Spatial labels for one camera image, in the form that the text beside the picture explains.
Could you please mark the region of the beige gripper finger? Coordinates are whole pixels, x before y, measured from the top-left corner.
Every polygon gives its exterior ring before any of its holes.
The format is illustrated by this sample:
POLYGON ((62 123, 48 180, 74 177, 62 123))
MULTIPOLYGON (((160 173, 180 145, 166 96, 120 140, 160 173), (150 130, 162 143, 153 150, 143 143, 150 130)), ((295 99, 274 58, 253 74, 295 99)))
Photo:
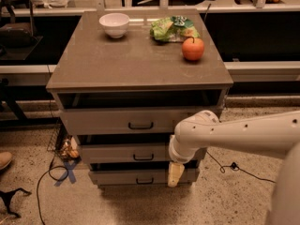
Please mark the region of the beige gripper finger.
POLYGON ((168 186, 174 188, 178 185, 179 180, 185 170, 185 166, 180 163, 171 162, 168 170, 168 186))

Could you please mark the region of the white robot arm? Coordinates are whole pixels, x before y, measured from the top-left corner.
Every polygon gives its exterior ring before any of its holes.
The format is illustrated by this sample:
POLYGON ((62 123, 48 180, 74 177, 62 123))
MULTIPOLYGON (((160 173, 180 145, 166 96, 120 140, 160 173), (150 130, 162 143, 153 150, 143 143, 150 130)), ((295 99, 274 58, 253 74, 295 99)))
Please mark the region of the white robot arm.
POLYGON ((206 147, 220 147, 272 158, 282 167, 266 225, 300 225, 300 112, 221 122, 210 111, 179 122, 170 138, 168 185, 175 187, 184 165, 206 147))

